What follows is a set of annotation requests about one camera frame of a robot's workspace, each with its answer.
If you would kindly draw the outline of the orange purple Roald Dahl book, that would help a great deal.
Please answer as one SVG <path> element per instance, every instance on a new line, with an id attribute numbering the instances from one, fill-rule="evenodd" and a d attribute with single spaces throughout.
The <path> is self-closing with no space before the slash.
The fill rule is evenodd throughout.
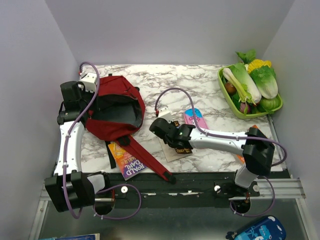
<path id="1" fill-rule="evenodd" d="M 107 145 L 107 147 L 110 150 L 111 155 L 125 180 L 129 180 L 148 168 L 139 159 L 132 156 L 117 143 L 111 142 Z"/>

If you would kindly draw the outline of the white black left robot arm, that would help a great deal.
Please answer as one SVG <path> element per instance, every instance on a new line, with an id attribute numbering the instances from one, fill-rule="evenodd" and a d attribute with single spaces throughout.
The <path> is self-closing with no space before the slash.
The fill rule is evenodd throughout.
<path id="1" fill-rule="evenodd" d="M 59 154 L 53 175 L 44 180 L 44 187 L 58 212 L 92 206 L 96 194 L 104 198 L 111 191 L 102 172 L 84 173 L 81 167 L 85 125 L 98 85 L 96 79 L 68 81 L 60 85 L 63 101 L 57 116 Z"/>

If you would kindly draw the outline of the black blue Treehouse book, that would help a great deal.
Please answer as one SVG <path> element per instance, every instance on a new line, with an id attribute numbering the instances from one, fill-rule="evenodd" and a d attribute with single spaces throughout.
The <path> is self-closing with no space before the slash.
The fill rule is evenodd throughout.
<path id="1" fill-rule="evenodd" d="M 193 154 L 190 148 L 171 148 L 162 139 L 159 140 L 166 162 L 172 162 Z"/>

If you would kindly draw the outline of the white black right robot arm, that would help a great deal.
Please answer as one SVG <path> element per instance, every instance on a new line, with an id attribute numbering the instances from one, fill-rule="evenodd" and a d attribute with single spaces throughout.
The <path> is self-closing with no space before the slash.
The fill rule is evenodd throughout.
<path id="1" fill-rule="evenodd" d="M 230 183 L 230 191 L 236 196 L 247 192 L 257 177 L 266 177 L 271 172 L 275 146 L 257 128 L 251 127 L 247 132 L 217 132 L 192 124 L 175 126 L 158 117 L 149 130 L 174 149 L 212 149 L 242 156 L 244 164 Z"/>

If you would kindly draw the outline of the red student backpack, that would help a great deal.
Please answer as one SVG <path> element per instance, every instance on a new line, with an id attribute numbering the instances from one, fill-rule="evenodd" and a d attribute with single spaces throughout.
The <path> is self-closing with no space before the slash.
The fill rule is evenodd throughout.
<path id="1" fill-rule="evenodd" d="M 176 178 L 133 137 L 143 125 L 146 106 L 135 86 L 122 75 L 100 79 L 97 107 L 89 111 L 86 129 L 105 142 L 115 142 L 165 181 Z"/>

